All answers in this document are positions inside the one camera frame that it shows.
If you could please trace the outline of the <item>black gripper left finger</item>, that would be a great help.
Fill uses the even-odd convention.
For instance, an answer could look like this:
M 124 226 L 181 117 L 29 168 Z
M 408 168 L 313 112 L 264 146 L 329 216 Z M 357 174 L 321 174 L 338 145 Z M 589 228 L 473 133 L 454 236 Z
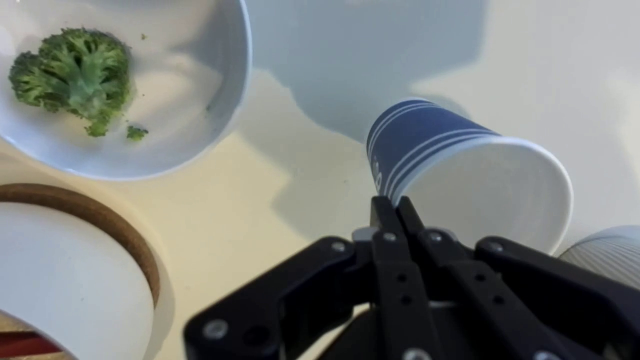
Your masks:
M 441 345 L 410 239 L 410 201 L 371 203 L 375 234 L 321 239 L 184 327 L 189 360 L 294 360 L 331 330 L 334 359 L 437 360 Z

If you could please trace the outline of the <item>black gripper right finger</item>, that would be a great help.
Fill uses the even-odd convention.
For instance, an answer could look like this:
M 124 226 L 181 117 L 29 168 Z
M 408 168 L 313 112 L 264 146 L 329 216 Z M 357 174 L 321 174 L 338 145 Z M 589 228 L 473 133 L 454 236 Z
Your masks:
M 640 360 L 639 290 L 500 236 L 467 248 L 408 199 L 399 216 L 428 295 L 468 315 L 498 360 Z

